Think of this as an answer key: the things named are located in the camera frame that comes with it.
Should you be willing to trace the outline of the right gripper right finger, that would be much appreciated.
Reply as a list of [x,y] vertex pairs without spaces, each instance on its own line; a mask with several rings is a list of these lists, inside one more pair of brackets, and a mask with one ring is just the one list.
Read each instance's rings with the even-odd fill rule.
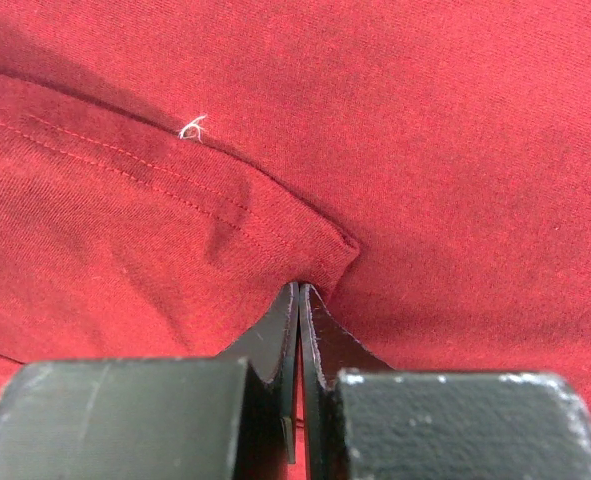
[[348,479],[338,374],[342,369],[386,372],[392,367],[336,322],[311,284],[300,286],[299,337],[307,477]]

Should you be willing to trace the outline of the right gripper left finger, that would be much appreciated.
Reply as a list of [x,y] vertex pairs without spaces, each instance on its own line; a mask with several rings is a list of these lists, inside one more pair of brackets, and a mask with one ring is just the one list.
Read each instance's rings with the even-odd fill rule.
[[276,403],[286,460],[296,460],[299,285],[281,288],[266,313],[227,348],[220,358],[246,358]]

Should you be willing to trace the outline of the dark maroon t shirt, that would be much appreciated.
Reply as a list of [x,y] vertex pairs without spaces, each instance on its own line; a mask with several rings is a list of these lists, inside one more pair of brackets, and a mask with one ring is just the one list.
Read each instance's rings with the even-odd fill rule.
[[0,1],[0,388],[213,355],[292,280],[591,411],[591,1]]

